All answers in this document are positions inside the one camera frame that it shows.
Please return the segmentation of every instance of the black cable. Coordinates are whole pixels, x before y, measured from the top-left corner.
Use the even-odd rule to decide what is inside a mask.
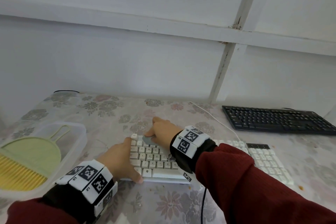
[[[75,91],[75,90],[57,90],[57,91],[54,91],[54,93],[55,93],[55,92],[59,92],[59,91],[73,91],[73,92],[80,93],[80,92],[78,92],[78,91]]]
[[[296,111],[295,109],[292,109],[292,108],[286,108],[286,107],[282,107],[281,109],[289,109],[289,110]]]
[[[205,193],[207,192],[207,188],[204,190],[203,200],[202,200],[202,207],[201,207],[201,224],[203,224],[203,207],[204,207],[204,200],[205,200]]]

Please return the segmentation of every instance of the black keyboard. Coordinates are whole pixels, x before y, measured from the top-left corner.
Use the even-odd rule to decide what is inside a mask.
[[[336,127],[309,111],[222,106],[237,130],[336,136]]]

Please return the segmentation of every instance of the maroon sweater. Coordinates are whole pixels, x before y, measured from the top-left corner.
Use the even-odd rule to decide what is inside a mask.
[[[202,153],[195,173],[223,210],[228,224],[336,223],[336,213],[304,199],[254,167],[248,154],[227,144]],[[17,201],[10,206],[7,224],[17,223],[78,224],[69,214],[39,203],[38,199]]]

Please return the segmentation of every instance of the plastic container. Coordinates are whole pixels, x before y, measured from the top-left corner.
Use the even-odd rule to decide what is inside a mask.
[[[41,197],[53,186],[55,180],[66,174],[73,167],[87,143],[86,128],[83,124],[57,121],[38,128],[36,132],[30,136],[49,138],[62,125],[69,126],[70,131],[56,142],[56,145],[61,151],[61,162],[46,182],[40,187],[30,191],[0,190],[0,197],[13,200],[27,200],[30,198]],[[60,130],[56,136],[63,133],[63,130]]]

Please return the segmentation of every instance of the table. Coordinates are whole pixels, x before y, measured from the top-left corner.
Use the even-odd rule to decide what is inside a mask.
[[[198,104],[230,127],[217,104]],[[193,125],[217,140],[235,135],[190,102],[114,97],[106,94],[56,92],[0,133],[0,142],[28,136],[36,127],[54,121],[82,123],[88,143],[75,163],[97,158],[108,147],[123,142],[132,133],[142,135],[159,116],[181,126]],[[266,143],[275,150],[295,181],[294,190],[303,197],[336,211],[336,138],[237,132],[242,141]],[[121,181],[102,223],[197,224],[203,191],[192,185]],[[0,220],[6,220],[11,201],[0,198]],[[226,223],[223,212],[206,195],[204,216],[208,223]]]

